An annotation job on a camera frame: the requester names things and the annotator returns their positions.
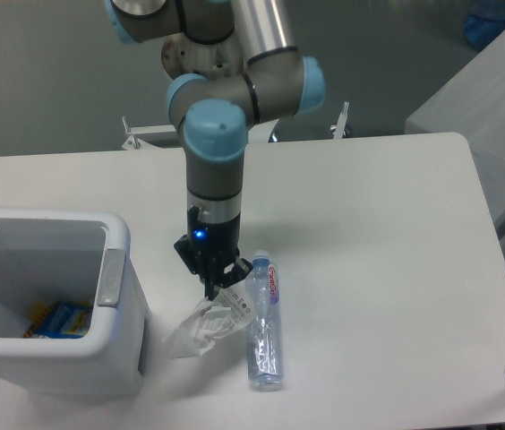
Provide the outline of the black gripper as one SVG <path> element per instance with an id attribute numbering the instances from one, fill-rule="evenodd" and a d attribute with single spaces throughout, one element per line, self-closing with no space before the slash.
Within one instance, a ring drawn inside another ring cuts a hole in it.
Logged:
<path id="1" fill-rule="evenodd" d="M 200 209 L 196 206 L 187 211 L 187 235 L 181 236 L 174 248 L 189 272 L 199 277 L 204 296 L 214 299 L 214 271 L 219 272 L 216 285 L 229 288 L 245 280 L 253 264 L 237 256 L 240 214 L 223 223 L 203 222 L 199 215 Z"/>

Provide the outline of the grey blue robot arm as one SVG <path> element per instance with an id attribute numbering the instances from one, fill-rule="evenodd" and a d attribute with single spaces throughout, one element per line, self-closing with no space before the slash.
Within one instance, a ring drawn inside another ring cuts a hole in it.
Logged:
<path id="1" fill-rule="evenodd" d="M 186 160 L 187 231 L 175 249 L 207 298 L 244 280 L 238 248 L 249 130 L 319 108 L 318 61 L 302 56 L 281 1 L 108 1 L 126 43 L 163 39 L 167 114 Z"/>

